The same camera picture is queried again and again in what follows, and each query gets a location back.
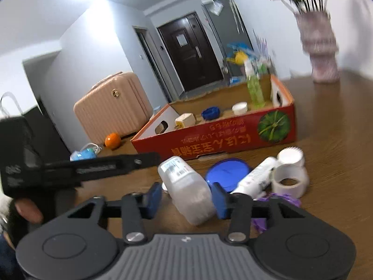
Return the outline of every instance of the white tube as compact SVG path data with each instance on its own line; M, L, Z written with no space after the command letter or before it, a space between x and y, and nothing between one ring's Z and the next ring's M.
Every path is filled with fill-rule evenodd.
M231 194L246 194L256 199L262 191L271 184L271 171L280 165L274 157L268 157L260 163L251 173L243 178L237 185L237 188Z

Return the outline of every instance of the yellow toy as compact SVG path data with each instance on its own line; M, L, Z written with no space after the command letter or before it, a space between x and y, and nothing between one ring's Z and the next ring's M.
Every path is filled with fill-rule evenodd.
M234 58L227 58L228 62L242 66L245 64L245 61L249 59L248 55L245 54L242 50L236 51L234 54Z

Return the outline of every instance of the metal bolt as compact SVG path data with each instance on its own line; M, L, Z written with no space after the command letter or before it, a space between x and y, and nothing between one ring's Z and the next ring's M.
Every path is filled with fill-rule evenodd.
M118 98L120 96L120 93L117 89L113 89L112 91L113 97Z
M144 236L143 233L133 232L133 233L129 233L129 234L126 235L126 239L129 242L140 242L144 238L145 238L145 236Z
M228 235L228 239L232 242L242 242L246 239L246 235L241 232L234 232Z

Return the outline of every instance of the white jar lid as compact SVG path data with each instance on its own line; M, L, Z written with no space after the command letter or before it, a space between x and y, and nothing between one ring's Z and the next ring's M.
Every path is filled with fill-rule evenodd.
M232 106L232 111L236 116L247 113L247 102L240 102Z
M277 155L277 159L281 164L304 166L304 154L299 147L288 147L283 149Z

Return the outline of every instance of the small cardboard box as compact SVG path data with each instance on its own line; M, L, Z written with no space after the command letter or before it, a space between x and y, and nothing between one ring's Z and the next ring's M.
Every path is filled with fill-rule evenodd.
M185 160L219 152L242 150L294 142L296 139L294 99L275 76L260 80L266 105L260 110L235 116L232 106L251 105L246 83L211 91L199 97L166 105L131 140L139 153L158 152L162 159L180 156ZM221 117L205 121L201 113L217 106ZM175 128L175 119L193 113L197 124Z

